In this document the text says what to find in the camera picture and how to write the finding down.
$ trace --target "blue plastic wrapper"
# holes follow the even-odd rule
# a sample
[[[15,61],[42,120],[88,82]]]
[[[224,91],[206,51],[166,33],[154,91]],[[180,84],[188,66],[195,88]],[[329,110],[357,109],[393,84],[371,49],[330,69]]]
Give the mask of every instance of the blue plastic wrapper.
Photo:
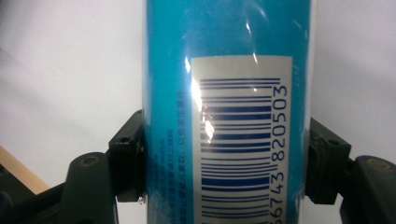
[[[147,1],[148,223],[298,223],[309,0]]]

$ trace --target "barcode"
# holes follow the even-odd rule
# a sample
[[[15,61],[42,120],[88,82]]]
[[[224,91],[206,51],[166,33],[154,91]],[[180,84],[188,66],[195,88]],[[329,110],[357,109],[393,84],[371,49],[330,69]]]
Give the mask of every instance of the barcode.
[[[195,223],[285,223],[291,60],[257,59],[193,61]]]

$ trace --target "white surface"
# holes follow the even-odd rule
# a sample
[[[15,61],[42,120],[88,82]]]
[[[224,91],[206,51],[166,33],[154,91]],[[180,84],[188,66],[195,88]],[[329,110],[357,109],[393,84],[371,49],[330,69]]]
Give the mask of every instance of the white surface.
[[[319,1],[312,117],[396,162],[396,2]],[[49,185],[141,107],[141,1],[12,1],[0,21],[0,144]],[[341,223],[305,201],[304,223]],[[145,223],[145,206],[119,207]]]

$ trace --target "blue can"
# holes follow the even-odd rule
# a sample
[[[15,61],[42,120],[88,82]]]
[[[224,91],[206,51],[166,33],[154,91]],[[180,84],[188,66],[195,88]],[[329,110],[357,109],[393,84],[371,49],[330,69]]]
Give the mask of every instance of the blue can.
[[[309,0],[147,2],[148,223],[297,223]]]

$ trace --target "wooden edge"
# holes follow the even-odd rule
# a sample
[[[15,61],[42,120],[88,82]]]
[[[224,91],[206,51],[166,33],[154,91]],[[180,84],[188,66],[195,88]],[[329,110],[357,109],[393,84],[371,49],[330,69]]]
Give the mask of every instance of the wooden edge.
[[[0,146],[0,164],[19,179],[22,184],[34,194],[39,194],[50,188],[44,181],[7,152],[2,146]]]

